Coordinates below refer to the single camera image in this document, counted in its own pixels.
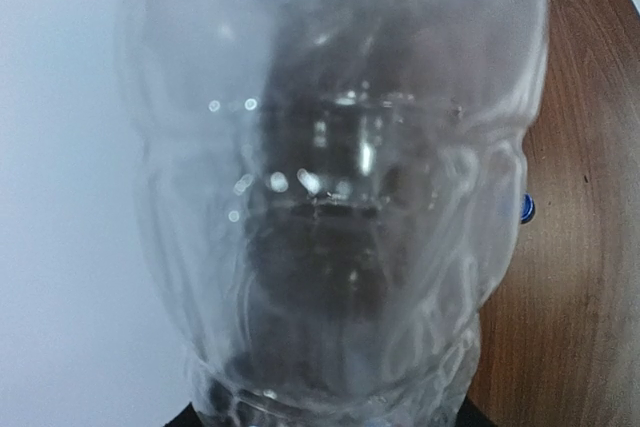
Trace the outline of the clear unlabeled plastic bottle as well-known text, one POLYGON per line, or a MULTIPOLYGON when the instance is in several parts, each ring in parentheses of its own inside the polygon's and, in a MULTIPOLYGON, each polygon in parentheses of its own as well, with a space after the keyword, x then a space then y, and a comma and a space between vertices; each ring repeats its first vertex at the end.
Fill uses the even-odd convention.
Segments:
POLYGON ((547 0, 120 0, 141 239, 205 426, 452 426, 547 0))

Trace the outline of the blue bottle cap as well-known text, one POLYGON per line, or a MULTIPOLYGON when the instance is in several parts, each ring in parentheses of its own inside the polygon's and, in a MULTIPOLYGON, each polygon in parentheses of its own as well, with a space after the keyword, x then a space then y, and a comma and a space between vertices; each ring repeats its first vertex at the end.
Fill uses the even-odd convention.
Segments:
POLYGON ((535 202, 529 193, 526 193, 523 197, 520 222, 522 224, 529 223, 535 216, 535 202))

